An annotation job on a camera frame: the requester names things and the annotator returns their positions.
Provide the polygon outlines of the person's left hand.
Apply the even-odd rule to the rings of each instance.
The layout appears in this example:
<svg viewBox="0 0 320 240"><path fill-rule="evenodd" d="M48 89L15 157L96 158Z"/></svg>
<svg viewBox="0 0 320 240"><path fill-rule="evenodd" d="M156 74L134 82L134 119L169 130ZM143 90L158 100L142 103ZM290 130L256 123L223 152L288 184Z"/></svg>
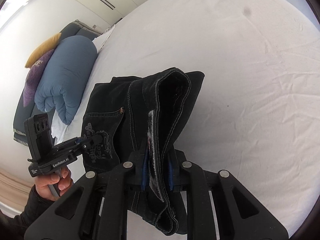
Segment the person's left hand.
<svg viewBox="0 0 320 240"><path fill-rule="evenodd" d="M54 196L49 188L49 185L55 184L57 184L57 187L60 190L60 194L58 196ZM71 178L71 171L67 166L62 168L60 176L52 173L49 175L40 175L35 178L36 192L40 197L51 201L58 200L71 188L73 184L74 183Z"/></svg>

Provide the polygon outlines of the black sleeve left forearm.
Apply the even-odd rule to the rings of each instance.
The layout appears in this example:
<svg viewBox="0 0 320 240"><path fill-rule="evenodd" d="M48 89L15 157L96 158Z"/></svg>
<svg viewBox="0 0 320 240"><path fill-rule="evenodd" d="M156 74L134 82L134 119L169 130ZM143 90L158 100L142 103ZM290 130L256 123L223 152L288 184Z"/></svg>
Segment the black sleeve left forearm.
<svg viewBox="0 0 320 240"><path fill-rule="evenodd" d="M56 198L48 186L40 188L35 184L20 215L11 218L1 211L1 239L24 239L27 228L55 201Z"/></svg>

